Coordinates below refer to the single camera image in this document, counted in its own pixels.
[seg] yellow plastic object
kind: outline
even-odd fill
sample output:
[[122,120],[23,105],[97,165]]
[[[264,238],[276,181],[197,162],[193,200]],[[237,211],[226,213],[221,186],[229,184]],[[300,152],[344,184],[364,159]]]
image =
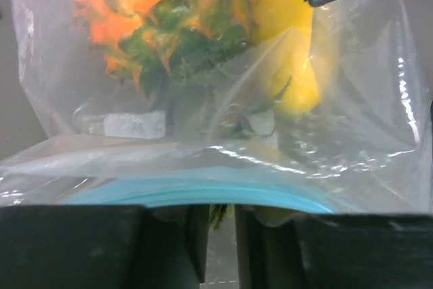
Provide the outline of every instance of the yellow plastic object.
[[[275,109],[283,115],[300,116],[320,102],[319,84],[322,87],[322,81],[330,78],[336,61],[335,57],[318,58],[315,70],[324,75],[318,83],[310,58],[313,12],[304,0],[260,0],[254,13],[259,26],[258,44],[285,33],[260,71],[260,76],[267,79],[264,85],[269,99],[280,96]],[[330,35],[330,26],[321,28],[328,29],[320,33],[321,39]]]

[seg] yellow pepper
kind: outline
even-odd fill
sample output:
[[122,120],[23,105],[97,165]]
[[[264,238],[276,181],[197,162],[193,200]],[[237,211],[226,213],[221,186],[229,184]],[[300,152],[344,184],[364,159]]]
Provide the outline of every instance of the yellow pepper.
[[[313,12],[304,0],[260,0],[254,13],[259,26],[255,40],[258,44],[284,35],[284,40],[265,60],[259,75],[267,80],[263,84],[269,99],[279,95],[275,109],[285,116],[300,116],[312,110],[320,102],[322,87],[329,84],[331,72],[335,70],[336,51],[327,49],[326,58],[313,60],[311,57]],[[332,44],[326,46],[335,49],[336,38],[330,24],[326,25],[320,26],[319,38],[322,41],[327,38],[325,42]]]

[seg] gray surface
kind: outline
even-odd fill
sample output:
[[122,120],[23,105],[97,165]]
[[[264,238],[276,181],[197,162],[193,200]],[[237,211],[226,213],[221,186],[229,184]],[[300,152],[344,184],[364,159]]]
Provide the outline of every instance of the gray surface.
[[[433,89],[433,0],[405,0],[421,64]],[[42,141],[45,136],[18,82],[16,41],[10,0],[0,0],[0,158]],[[237,283],[233,219],[217,234],[210,234],[207,284],[203,288],[234,289]]]

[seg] transparent zip bag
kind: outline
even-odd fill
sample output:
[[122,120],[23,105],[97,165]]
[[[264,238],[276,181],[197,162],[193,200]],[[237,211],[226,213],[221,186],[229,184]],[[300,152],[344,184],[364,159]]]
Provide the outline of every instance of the transparent zip bag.
[[3,204],[430,209],[430,98],[402,0],[13,0],[52,137]]

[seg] plastic bag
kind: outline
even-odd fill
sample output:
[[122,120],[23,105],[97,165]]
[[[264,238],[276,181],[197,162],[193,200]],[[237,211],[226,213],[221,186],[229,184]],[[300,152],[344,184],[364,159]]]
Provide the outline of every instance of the plastic bag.
[[3,162],[0,203],[430,207],[402,0],[13,1],[22,86],[60,136]]

